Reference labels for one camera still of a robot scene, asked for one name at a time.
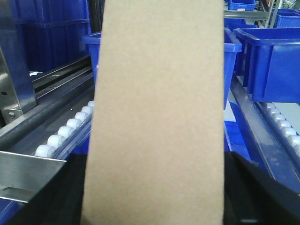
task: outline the black surface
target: black surface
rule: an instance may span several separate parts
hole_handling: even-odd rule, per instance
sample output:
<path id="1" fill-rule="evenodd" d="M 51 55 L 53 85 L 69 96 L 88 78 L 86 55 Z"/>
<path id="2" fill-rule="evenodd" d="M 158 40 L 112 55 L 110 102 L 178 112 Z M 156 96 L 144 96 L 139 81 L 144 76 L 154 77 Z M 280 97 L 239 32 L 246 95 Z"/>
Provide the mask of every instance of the black surface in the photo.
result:
<path id="1" fill-rule="evenodd" d="M 262 5 L 264 11 L 268 12 L 270 8 L 269 8 L 269 5 L 268 5 L 267 1 L 266 0 L 260 0 L 260 2 L 261 2 L 261 5 Z"/>
<path id="2" fill-rule="evenodd" d="M 72 155 L 5 225 L 79 225 L 86 155 Z M 300 197 L 240 155 L 225 153 L 224 225 L 300 225 Z"/>
<path id="3" fill-rule="evenodd" d="M 32 81 L 34 91 L 38 93 L 39 91 L 88 66 L 91 66 L 91 59 L 90 57 L 84 56 L 66 65 L 54 68 L 51 71 L 38 73 L 35 76 L 31 76 L 30 79 Z"/>
<path id="4" fill-rule="evenodd" d="M 2 113 L 0 111 L 0 128 L 4 127 L 5 125 L 6 125 L 6 123 L 4 121 Z"/>
<path id="5" fill-rule="evenodd" d="M 62 169 L 5 225 L 78 225 L 86 155 L 72 155 Z"/>
<path id="6" fill-rule="evenodd" d="M 92 33 L 102 30 L 105 0 L 89 0 L 90 24 Z"/>
<path id="7" fill-rule="evenodd" d="M 300 225 L 300 197 L 237 153 L 225 153 L 225 225 Z"/>

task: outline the blue plastic crate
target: blue plastic crate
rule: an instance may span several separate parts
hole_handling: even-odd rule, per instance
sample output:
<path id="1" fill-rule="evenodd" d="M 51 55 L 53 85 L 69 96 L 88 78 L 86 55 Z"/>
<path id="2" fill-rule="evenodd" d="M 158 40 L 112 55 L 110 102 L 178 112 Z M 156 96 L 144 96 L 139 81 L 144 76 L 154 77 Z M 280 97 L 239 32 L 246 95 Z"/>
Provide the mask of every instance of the blue plastic crate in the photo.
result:
<path id="1" fill-rule="evenodd" d="M 229 0 L 229 10 L 253 11 L 256 6 L 256 0 Z"/>
<path id="2" fill-rule="evenodd" d="M 92 59 L 94 81 L 97 79 L 97 65 L 99 60 L 99 51 L 101 43 L 101 32 L 93 33 L 82 37 L 82 42 L 87 44 Z"/>
<path id="3" fill-rule="evenodd" d="M 5 224 L 19 209 L 17 202 L 0 199 L 0 225 Z"/>
<path id="4" fill-rule="evenodd" d="M 246 148 L 243 136 L 240 132 L 238 123 L 235 121 L 224 121 L 224 124 L 225 151 L 237 152 L 251 162 L 251 158 Z"/>
<path id="5" fill-rule="evenodd" d="M 228 28 L 224 28 L 224 108 L 233 76 L 236 54 L 240 51 L 241 43 Z"/>
<path id="6" fill-rule="evenodd" d="M 15 19 L 15 26 L 18 31 L 19 40 L 21 43 L 21 48 L 24 53 L 24 56 L 27 56 L 26 44 L 25 44 L 25 37 L 24 37 L 24 25 L 26 24 L 26 20 L 23 18 L 16 18 Z"/>
<path id="7" fill-rule="evenodd" d="M 90 136 L 82 140 L 72 151 L 72 154 L 88 154 L 90 146 Z"/>
<path id="8" fill-rule="evenodd" d="M 26 24 L 29 70 L 45 72 L 86 55 L 81 37 L 89 33 L 89 19 Z"/>
<path id="9" fill-rule="evenodd" d="M 277 11 L 277 14 L 279 14 L 279 13 L 299 13 L 299 11 L 296 9 L 290 9 L 290 8 L 279 8 Z M 277 17 L 275 18 L 274 26 L 276 26 L 276 23 L 277 23 Z"/>
<path id="10" fill-rule="evenodd" d="M 253 101 L 300 102 L 300 28 L 237 29 L 247 57 L 248 93 Z"/>
<path id="11" fill-rule="evenodd" d="M 246 20 L 244 20 L 244 19 L 230 19 L 230 18 L 225 18 L 224 19 L 224 27 L 228 27 L 228 25 L 231 24 L 231 23 L 246 24 Z"/>
<path id="12" fill-rule="evenodd" d="M 246 29 L 246 28 L 257 28 L 255 24 L 240 24 L 240 23 L 230 23 L 228 24 L 228 29 L 233 31 L 234 29 Z"/>
<path id="13" fill-rule="evenodd" d="M 278 11 L 274 27 L 300 27 L 300 14 Z"/>
<path id="14" fill-rule="evenodd" d="M 15 17 L 50 23 L 89 19 L 88 0 L 10 0 Z"/>

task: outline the stainless steel frame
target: stainless steel frame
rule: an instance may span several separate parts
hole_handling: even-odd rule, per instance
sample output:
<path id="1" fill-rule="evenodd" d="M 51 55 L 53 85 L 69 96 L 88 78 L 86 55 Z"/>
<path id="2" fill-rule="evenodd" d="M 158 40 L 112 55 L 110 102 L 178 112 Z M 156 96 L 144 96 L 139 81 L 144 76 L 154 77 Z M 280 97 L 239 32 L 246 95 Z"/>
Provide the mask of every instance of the stainless steel frame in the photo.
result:
<path id="1" fill-rule="evenodd" d="M 224 10 L 224 18 L 267 20 L 268 12 Z"/>
<path id="2" fill-rule="evenodd" d="M 0 9 L 0 110 L 8 124 L 37 103 L 9 0 Z"/>

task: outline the blue storage box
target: blue storage box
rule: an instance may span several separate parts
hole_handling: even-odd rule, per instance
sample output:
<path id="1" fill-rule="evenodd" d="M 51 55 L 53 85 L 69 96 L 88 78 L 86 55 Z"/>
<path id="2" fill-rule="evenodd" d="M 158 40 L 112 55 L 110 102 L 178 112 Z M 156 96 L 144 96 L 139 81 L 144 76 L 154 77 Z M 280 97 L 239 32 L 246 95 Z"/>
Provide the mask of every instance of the blue storage box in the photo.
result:
<path id="1" fill-rule="evenodd" d="M 228 24 L 228 29 L 233 31 L 234 29 L 246 29 L 246 28 L 257 28 L 255 24 L 240 24 L 240 23 L 230 23 Z"/>
<path id="2" fill-rule="evenodd" d="M 249 156 L 246 144 L 244 142 L 243 136 L 240 132 L 240 128 L 237 122 L 225 120 L 224 124 L 225 151 L 237 152 L 249 162 L 251 162 L 251 158 Z"/>
<path id="3" fill-rule="evenodd" d="M 237 29 L 253 101 L 300 102 L 300 28 Z"/>
<path id="4" fill-rule="evenodd" d="M 99 51 L 101 43 L 101 32 L 82 37 L 82 42 L 87 44 L 92 59 L 94 81 L 97 79 Z"/>
<path id="5" fill-rule="evenodd" d="M 241 43 L 228 28 L 224 28 L 224 108 L 233 76 L 236 54 L 240 51 Z"/>
<path id="6" fill-rule="evenodd" d="M 0 199 L 0 225 L 5 224 L 19 209 L 17 202 Z"/>
<path id="7" fill-rule="evenodd" d="M 15 17 L 50 23 L 89 19 L 88 0 L 10 0 Z"/>
<path id="8" fill-rule="evenodd" d="M 228 25 L 231 23 L 246 24 L 246 20 L 244 20 L 244 19 L 229 19 L 229 18 L 224 19 L 224 27 L 228 27 Z"/>
<path id="9" fill-rule="evenodd" d="M 253 11 L 256 6 L 256 0 L 229 0 L 229 10 Z"/>
<path id="10" fill-rule="evenodd" d="M 21 43 L 21 48 L 23 50 L 24 56 L 27 56 L 27 50 L 26 50 L 26 44 L 25 44 L 25 38 L 24 38 L 24 25 L 26 24 L 26 20 L 23 18 L 16 18 L 15 19 L 15 25 L 16 29 L 18 31 L 19 40 Z"/>
<path id="11" fill-rule="evenodd" d="M 300 27 L 300 14 L 278 11 L 274 27 Z"/>
<path id="12" fill-rule="evenodd" d="M 90 136 L 82 140 L 72 151 L 72 154 L 88 154 L 90 146 Z"/>
<path id="13" fill-rule="evenodd" d="M 81 37 L 89 33 L 89 19 L 28 23 L 24 36 L 29 70 L 45 72 L 86 55 Z"/>

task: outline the cardboard sheet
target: cardboard sheet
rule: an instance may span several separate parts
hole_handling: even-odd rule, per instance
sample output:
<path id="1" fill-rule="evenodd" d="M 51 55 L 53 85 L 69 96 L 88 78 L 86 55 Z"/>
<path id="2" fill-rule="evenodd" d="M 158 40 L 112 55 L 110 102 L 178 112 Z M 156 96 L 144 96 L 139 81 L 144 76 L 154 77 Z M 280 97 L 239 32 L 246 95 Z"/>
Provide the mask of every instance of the cardboard sheet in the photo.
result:
<path id="1" fill-rule="evenodd" d="M 82 224 L 220 225 L 223 2 L 107 0 Z"/>

